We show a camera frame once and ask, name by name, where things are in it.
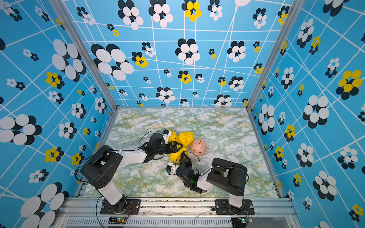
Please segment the yellow piggy bank front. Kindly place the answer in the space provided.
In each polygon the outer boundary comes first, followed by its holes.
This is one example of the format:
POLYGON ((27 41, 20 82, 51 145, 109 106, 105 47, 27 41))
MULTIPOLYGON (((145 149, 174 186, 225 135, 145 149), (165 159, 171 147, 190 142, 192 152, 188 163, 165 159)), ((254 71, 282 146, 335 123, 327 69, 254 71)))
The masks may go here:
POLYGON ((187 148, 183 147, 178 152, 173 153, 173 154, 169 154, 170 161, 172 161, 173 163, 179 162, 180 155, 181 155, 182 152, 187 152, 187 148))

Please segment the yellow piggy bank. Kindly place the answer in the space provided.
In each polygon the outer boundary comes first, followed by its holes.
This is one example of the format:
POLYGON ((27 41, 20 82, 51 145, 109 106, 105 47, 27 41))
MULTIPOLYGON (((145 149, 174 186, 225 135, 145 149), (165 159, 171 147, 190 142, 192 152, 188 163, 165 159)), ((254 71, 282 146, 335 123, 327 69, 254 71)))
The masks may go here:
POLYGON ((178 139, 177 132, 174 132, 174 131, 169 130, 169 129, 168 129, 168 131, 169 131, 169 133, 168 133, 168 135, 169 135, 168 142, 172 142, 172 143, 177 142, 177 139, 178 139))
POLYGON ((177 142, 182 144, 186 148, 191 146, 193 144, 193 141, 194 141, 194 133, 189 131, 179 133, 177 138, 177 142))
POLYGON ((180 155, 181 155, 182 152, 187 152, 187 148, 183 147, 178 152, 173 153, 173 154, 169 154, 170 161, 172 161, 173 163, 179 162, 180 155))

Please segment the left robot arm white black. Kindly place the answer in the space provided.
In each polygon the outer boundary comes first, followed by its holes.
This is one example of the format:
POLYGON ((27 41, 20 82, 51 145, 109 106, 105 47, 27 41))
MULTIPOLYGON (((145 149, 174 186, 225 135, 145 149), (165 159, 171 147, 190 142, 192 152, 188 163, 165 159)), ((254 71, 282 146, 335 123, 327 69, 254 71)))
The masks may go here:
POLYGON ((81 168, 81 174, 101 194, 105 202, 104 214, 131 213, 126 196, 112 181, 117 169, 134 163, 148 163, 156 155, 182 152, 183 144, 169 142, 169 136, 154 133, 148 142, 135 150, 115 150, 108 145, 101 146, 81 168))

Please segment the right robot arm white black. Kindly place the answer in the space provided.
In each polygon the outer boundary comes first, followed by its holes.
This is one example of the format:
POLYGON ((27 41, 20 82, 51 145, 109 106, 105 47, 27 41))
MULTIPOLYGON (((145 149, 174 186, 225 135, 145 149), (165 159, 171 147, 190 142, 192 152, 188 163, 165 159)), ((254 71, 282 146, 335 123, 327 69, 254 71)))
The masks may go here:
POLYGON ((215 186, 229 194, 228 199, 215 201, 217 214, 248 213, 244 203, 245 185, 248 182, 248 170, 245 166, 231 161, 214 158, 211 168, 204 173, 195 173, 191 159, 185 152, 179 156, 180 166, 176 169, 177 177, 184 186, 190 190, 202 194, 215 186))

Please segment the yellow piggy bank back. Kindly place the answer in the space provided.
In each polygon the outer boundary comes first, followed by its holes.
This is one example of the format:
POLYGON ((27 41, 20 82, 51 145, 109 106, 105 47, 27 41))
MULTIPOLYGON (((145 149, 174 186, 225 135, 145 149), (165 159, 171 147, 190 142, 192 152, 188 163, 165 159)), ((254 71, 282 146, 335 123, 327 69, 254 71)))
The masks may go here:
POLYGON ((193 144, 193 141, 194 141, 194 133, 189 131, 179 133, 177 138, 177 142, 182 144, 186 148, 191 146, 193 144))

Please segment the pink piggy bank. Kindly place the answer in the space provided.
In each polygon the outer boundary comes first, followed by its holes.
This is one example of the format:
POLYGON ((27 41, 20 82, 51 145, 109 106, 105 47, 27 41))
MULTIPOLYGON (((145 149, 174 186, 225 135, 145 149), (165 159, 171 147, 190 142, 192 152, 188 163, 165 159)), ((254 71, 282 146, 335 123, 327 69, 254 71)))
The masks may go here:
POLYGON ((204 139, 198 138, 193 141, 191 151, 196 156, 204 156, 207 150, 207 143, 204 139))

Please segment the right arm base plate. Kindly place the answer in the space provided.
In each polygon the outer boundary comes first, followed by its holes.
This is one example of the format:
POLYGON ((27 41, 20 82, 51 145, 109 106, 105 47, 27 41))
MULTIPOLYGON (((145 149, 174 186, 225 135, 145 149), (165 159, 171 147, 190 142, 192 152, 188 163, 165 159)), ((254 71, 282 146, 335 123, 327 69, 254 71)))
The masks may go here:
POLYGON ((229 203, 228 199, 216 199, 215 206, 212 208, 217 215, 254 215, 252 201, 244 199, 241 207, 235 207, 229 203))

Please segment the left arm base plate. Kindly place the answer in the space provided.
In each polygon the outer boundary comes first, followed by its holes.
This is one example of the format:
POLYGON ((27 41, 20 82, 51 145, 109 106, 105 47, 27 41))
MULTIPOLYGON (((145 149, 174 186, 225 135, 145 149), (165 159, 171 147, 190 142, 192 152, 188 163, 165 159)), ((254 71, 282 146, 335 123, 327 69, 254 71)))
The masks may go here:
POLYGON ((116 205, 110 204, 106 199, 102 202, 100 214, 102 215, 137 215, 139 213, 140 199, 122 199, 116 205))

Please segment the aluminium front rail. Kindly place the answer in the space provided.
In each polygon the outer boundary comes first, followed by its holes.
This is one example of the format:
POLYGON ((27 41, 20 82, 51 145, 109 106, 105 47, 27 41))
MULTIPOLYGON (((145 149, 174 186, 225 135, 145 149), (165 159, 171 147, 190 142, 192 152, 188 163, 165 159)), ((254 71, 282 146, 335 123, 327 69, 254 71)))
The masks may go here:
POLYGON ((55 228, 301 228, 287 198, 253 198, 242 215, 217 213, 215 198, 141 198, 132 215, 101 214, 99 198, 71 198, 55 228))

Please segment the left aluminium corner post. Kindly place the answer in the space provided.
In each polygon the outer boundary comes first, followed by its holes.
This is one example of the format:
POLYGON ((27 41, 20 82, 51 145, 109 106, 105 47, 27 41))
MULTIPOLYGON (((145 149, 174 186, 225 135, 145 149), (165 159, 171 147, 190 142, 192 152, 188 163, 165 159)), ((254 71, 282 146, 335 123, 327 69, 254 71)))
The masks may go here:
POLYGON ((60 17, 62 23, 64 24, 68 35, 73 41, 74 45, 78 49, 81 54, 81 57, 84 59, 87 68, 90 70, 90 74, 93 76, 96 84, 99 86, 101 92, 105 96, 105 99, 109 102, 113 111, 118 109, 117 104, 112 97, 109 90, 106 88, 105 81, 101 76, 98 68, 96 67, 93 59, 91 58, 88 49, 86 48, 80 33, 77 31, 74 23, 72 22, 70 15, 67 13, 66 8, 63 6, 62 1, 49 1, 55 10, 56 14, 60 17))

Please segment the aluminium corner post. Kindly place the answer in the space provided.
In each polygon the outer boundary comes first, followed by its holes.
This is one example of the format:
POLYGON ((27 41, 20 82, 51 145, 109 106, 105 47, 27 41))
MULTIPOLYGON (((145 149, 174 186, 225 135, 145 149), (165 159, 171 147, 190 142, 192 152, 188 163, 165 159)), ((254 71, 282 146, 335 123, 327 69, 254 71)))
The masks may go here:
POLYGON ((280 51, 283 43, 286 41, 286 38, 289 35, 304 3, 305 3, 305 0, 296 0, 293 2, 292 6, 290 8, 289 15, 286 19, 286 22, 284 23, 284 25, 282 26, 282 28, 278 34, 278 37, 273 45, 273 48, 268 56, 266 63, 264 65, 263 72, 260 74, 260 76, 257 80, 257 83, 255 85, 255 88, 252 92, 252 95, 249 98, 247 111, 250 111, 250 109, 255 104, 255 101, 261 91, 261 87, 262 87, 263 83, 265 82, 265 80, 267 79, 267 77, 270 73, 270 70, 272 69, 272 67, 279 55, 279 51, 280 51))
POLYGON ((96 84, 99 86, 101 92, 105 96, 105 99, 109 102, 113 111, 118 109, 117 104, 112 97, 109 90, 106 88, 105 81, 101 76, 98 68, 96 67, 93 59, 91 58, 88 49, 86 48, 80 33, 77 31, 74 23, 72 22, 70 15, 67 13, 66 8, 63 6, 62 1, 49 1, 55 10, 56 14, 60 17, 62 23, 64 24, 68 35, 73 41, 74 45, 78 49, 81 54, 81 57, 84 59, 87 68, 90 70, 90 74, 93 76, 96 84))

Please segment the right aluminium corner post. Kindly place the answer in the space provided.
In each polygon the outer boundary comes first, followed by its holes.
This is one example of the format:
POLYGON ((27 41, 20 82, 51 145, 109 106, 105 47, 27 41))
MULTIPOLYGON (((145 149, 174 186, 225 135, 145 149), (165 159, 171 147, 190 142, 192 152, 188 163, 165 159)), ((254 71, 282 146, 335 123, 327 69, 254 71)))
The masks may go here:
POLYGON ((293 2, 292 6, 290 8, 289 15, 286 19, 286 22, 284 23, 284 25, 282 26, 282 28, 278 34, 278 37, 273 45, 273 48, 268 56, 266 63, 264 65, 263 72, 260 74, 260 76, 257 80, 257 83, 255 85, 255 88, 252 92, 252 95, 249 98, 247 111, 250 111, 250 109, 255 104, 255 101, 261 91, 261 87, 262 87, 263 83, 265 82, 265 80, 267 79, 267 77, 270 73, 270 70, 272 69, 272 67, 279 55, 279 51, 280 51, 283 43, 286 41, 286 38, 289 35, 304 3, 305 3, 305 0, 296 0, 293 2))

